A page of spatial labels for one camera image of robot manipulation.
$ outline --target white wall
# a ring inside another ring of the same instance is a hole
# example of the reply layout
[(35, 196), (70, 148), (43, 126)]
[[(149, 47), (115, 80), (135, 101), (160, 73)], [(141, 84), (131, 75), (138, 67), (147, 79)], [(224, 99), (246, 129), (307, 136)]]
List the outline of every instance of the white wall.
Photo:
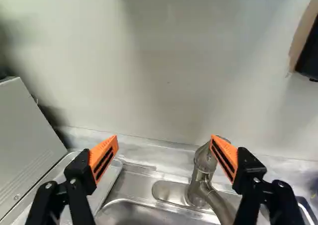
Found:
[(0, 0), (15, 70), (66, 125), (317, 160), (318, 84), (286, 76), (310, 0)]

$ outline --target stainless steel sink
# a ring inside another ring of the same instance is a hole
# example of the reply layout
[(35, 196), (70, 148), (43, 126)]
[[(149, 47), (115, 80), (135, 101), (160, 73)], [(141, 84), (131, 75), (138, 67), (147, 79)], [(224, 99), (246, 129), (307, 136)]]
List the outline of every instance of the stainless steel sink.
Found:
[(130, 200), (117, 200), (108, 204), (96, 223), (108, 225), (210, 225), (210, 223), (182, 214), (134, 203)]
[(189, 178), (165, 174), (151, 168), (124, 165), (101, 210), (98, 225), (207, 225), (220, 224), (211, 210), (196, 210), (153, 197), (152, 187), (160, 180), (188, 184)]
[[(195, 208), (186, 202), (185, 190), (189, 180), (190, 178), (187, 177), (157, 172), (151, 167), (124, 165), (96, 215), (96, 223), (98, 225), (219, 225), (218, 218), (210, 208)], [(166, 182), (170, 183), (170, 189), (163, 189), (161, 193), (157, 193), (157, 187), (162, 187)], [(238, 207), (240, 196), (231, 192), (230, 185), (213, 184), (213, 186), (224, 199), (235, 208)], [(306, 224), (317, 224), (317, 220), (310, 218), (308, 209), (302, 207)], [(258, 225), (269, 224), (264, 215), (266, 216), (266, 211), (261, 208)]]

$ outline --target metal surface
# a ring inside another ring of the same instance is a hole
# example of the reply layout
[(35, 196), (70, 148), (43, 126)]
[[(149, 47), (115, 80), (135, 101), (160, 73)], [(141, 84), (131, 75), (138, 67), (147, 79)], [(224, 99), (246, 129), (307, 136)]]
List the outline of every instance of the metal surface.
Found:
[[(60, 128), (60, 131), (66, 136), (70, 146), (75, 148), (87, 148), (111, 135), (107, 132), (70, 127)], [(211, 209), (187, 206), (182, 194), (190, 182), (193, 157), (198, 147), (125, 135), (118, 135), (118, 142), (120, 150), (117, 157), (130, 165), (125, 166), (118, 177), (105, 206), (97, 215), (100, 218), (96, 221), (97, 224), (123, 224), (121, 218), (125, 218), (125, 224), (151, 224), (151, 221), (156, 224), (159, 223), (158, 217), (162, 219), (159, 224), (169, 224), (172, 221), (174, 224), (219, 224)], [(292, 185), (295, 194), (305, 200), (305, 203), (299, 203), (303, 206), (301, 209), (306, 224), (317, 224), (315, 214), (318, 212), (318, 183), (315, 181), (318, 178), (318, 162), (264, 155), (257, 155), (257, 158), (268, 168), (264, 179), (281, 179)], [(155, 199), (152, 192), (156, 190), (156, 185), (161, 187), (168, 181), (173, 182), (172, 186), (164, 185), (165, 189)], [(240, 197), (233, 194), (232, 185), (220, 166), (217, 166), (212, 182), (218, 193), (236, 208), (235, 204), (239, 204)], [(261, 207), (258, 224), (269, 224), (266, 213), (266, 209)]]
[(205, 207), (206, 203), (209, 204), (222, 225), (232, 225), (236, 214), (233, 206), (211, 186), (217, 161), (212, 156), (209, 145), (210, 141), (195, 152), (194, 168), (186, 198), (196, 207)]
[(18, 77), (0, 82), (0, 219), (66, 148)]
[[(59, 161), (59, 163), (52, 168), (31, 190), (30, 192), (22, 198), (19, 203), (9, 211), (6, 216), (0, 221), (0, 225), (24, 225), (28, 212), (31, 207), (31, 203), (34, 199), (35, 193), (39, 186), (47, 181), (55, 180), (58, 183), (61, 183), (65, 180), (63, 171), (64, 168), (79, 154), (79, 151), (74, 151), (67, 154), (63, 159)], [(102, 206), (105, 198), (107, 197), (109, 191), (111, 190), (116, 178), (118, 177), (121, 169), (122, 162), (116, 159), (113, 159), (112, 163), (104, 173), (101, 178), (98, 187), (95, 192), (88, 196), (88, 202), (90, 205), (90, 209), (95, 216)], [(61, 214), (61, 222), (62, 225), (71, 225), (72, 219), (69, 207), (66, 206)]]
[[(156, 172), (151, 168), (124, 165), (105, 205), (96, 216), (96, 223), (98, 225), (220, 224), (211, 210), (186, 206), (184, 200), (182, 201), (184, 206), (176, 206), (155, 199), (152, 188), (161, 179), (181, 183), (188, 181), (186, 177)], [(184, 194), (171, 195), (176, 199), (178, 195), (184, 198)]]

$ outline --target faucet spout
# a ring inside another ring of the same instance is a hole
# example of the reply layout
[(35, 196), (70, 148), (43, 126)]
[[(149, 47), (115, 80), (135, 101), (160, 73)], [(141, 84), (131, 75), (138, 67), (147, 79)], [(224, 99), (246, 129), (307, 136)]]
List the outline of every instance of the faucet spout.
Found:
[(209, 149), (210, 141), (201, 146), (194, 156), (194, 169), (186, 192), (188, 203), (196, 207), (209, 205), (221, 225), (232, 225), (235, 219), (234, 207), (220, 196), (211, 185), (211, 179), (217, 166), (216, 159)]

